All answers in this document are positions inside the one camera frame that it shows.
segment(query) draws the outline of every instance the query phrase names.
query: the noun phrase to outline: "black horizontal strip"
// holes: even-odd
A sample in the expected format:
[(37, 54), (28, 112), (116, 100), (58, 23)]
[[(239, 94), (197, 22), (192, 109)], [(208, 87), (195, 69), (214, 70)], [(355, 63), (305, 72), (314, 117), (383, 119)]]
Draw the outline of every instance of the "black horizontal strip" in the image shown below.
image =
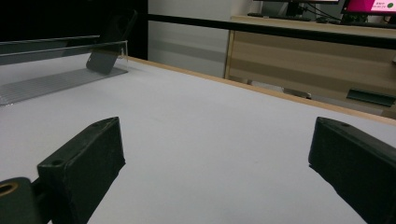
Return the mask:
[(329, 32), (309, 31), (283, 27), (273, 27), (256, 24), (246, 24), (232, 21), (211, 21), (184, 17), (148, 14), (149, 21), (170, 22), (176, 24), (201, 26), (222, 30), (242, 31), (263, 35), (278, 35), (292, 38), (317, 40), (338, 44), (348, 44), (379, 49), (396, 49), (396, 38), (375, 37), (366, 35), (347, 35)]

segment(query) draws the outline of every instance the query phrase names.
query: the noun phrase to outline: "wooden desk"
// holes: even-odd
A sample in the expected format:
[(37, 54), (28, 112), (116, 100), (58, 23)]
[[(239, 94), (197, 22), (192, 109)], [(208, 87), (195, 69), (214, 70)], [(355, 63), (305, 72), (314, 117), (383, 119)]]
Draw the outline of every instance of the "wooden desk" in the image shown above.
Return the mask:
[[(396, 105), (385, 107), (347, 99), (352, 88), (396, 96), (396, 64), (392, 63), (396, 49), (367, 47), (371, 43), (353, 45), (354, 38), (358, 43), (359, 38), (375, 37), (379, 42), (381, 38), (394, 40), (396, 46), (396, 30), (244, 16), (232, 17), (232, 21), (283, 28), (289, 34), (313, 33), (304, 39), (231, 31), (225, 78), (260, 81), (379, 108), (396, 118)], [(329, 38), (320, 41), (326, 34), (334, 43)], [(348, 44), (340, 43), (337, 36), (346, 38)]]
[(124, 75), (1, 107), (0, 179), (36, 179), (50, 153), (118, 116), (126, 165), (90, 223), (364, 223), (308, 167), (315, 120), (347, 122), (396, 147), (395, 120), (130, 65)]

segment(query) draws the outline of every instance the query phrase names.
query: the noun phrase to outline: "white tabletop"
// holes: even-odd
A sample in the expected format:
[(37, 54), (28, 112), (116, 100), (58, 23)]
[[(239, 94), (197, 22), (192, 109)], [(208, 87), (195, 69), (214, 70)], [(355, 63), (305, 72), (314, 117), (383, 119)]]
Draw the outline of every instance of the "white tabletop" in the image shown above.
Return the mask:
[(317, 117), (396, 147), (396, 126), (130, 62), (125, 75), (0, 107), (0, 180), (120, 117), (126, 165), (90, 223), (364, 223), (308, 167)]

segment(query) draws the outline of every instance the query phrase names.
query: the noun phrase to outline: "brass ring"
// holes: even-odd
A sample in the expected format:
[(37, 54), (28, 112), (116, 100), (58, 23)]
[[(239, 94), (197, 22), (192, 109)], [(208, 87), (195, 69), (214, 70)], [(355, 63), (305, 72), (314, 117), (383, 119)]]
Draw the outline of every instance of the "brass ring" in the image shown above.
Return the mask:
[(3, 197), (18, 188), (17, 182), (9, 182), (0, 185), (0, 197)]

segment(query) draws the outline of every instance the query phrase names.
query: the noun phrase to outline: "transparent acrylic stand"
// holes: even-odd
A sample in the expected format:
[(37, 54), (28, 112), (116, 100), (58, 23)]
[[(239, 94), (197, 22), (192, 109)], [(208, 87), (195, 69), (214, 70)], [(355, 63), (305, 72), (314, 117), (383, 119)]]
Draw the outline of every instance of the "transparent acrylic stand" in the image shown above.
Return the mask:
[(97, 36), (0, 43), (0, 105), (128, 72), (127, 41)]

